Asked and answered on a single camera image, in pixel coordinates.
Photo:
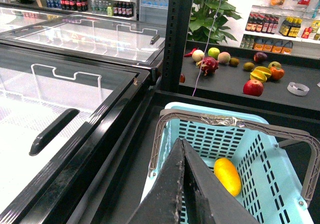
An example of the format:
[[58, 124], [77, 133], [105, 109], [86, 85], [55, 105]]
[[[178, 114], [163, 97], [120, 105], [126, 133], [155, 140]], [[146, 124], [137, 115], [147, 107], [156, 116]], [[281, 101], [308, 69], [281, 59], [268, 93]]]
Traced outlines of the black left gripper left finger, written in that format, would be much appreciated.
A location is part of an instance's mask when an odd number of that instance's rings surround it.
[[128, 224], [179, 224], [185, 174], [185, 150], [176, 139], [159, 175]]

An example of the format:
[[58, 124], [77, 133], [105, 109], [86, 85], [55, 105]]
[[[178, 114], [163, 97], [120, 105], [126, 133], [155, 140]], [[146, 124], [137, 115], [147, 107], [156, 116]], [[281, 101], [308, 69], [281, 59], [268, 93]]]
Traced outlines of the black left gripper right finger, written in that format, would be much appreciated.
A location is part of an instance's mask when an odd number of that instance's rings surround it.
[[189, 224], [257, 224], [183, 139], [183, 192]]

